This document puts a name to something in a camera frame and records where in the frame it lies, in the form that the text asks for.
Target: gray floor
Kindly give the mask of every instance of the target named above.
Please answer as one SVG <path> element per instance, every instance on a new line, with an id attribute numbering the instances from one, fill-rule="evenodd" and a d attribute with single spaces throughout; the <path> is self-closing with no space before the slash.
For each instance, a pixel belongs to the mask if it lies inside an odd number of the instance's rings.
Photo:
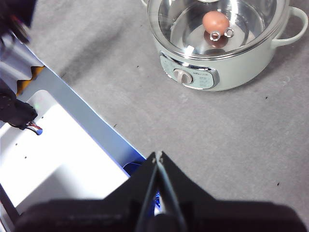
<path id="1" fill-rule="evenodd" d="M 308 0 L 291 5 L 309 14 Z M 39 0 L 31 33 L 38 57 L 142 154 L 163 149 L 216 198 L 288 204 L 309 225 L 309 32 L 217 93 L 165 76 L 139 0 Z"/>

